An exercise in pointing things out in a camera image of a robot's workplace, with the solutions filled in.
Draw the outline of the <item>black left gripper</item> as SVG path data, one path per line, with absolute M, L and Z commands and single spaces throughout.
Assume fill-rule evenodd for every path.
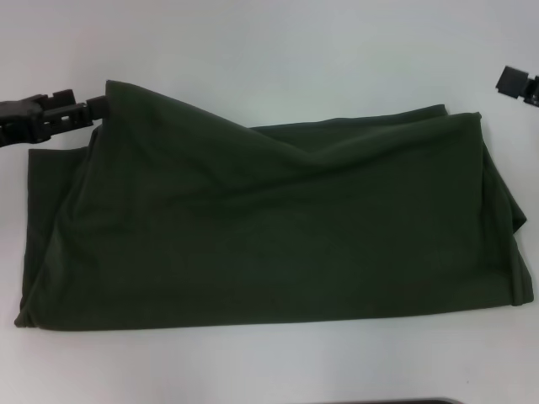
M 0 102 L 0 147 L 38 144 L 49 136 L 93 126 L 109 117 L 106 96 L 76 104 L 71 89 Z

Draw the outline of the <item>dark green FREE t-shirt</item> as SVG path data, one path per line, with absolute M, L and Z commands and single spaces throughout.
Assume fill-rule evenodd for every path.
M 248 128 L 124 82 L 89 144 L 29 152 L 17 327 L 423 316 L 534 300 L 478 113 Z

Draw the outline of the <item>dark rounded base edge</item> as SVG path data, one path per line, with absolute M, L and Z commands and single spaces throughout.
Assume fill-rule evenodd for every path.
M 463 404 L 462 402 L 445 397 L 406 398 L 385 401 L 372 401 L 370 404 Z

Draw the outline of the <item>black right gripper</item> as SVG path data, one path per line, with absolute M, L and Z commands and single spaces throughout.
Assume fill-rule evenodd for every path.
M 528 72 L 506 66 L 495 88 L 503 95 L 523 98 L 525 104 L 539 108 L 539 76 L 530 78 Z

